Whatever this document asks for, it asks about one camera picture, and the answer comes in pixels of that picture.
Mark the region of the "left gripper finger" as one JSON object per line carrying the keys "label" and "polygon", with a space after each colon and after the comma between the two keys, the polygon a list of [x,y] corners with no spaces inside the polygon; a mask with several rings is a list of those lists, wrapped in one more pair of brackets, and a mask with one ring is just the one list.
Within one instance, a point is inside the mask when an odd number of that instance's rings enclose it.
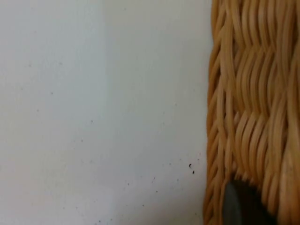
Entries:
{"label": "left gripper finger", "polygon": [[222,206],[224,225],[276,225],[276,219],[262,205],[255,188],[241,180],[225,186]]}

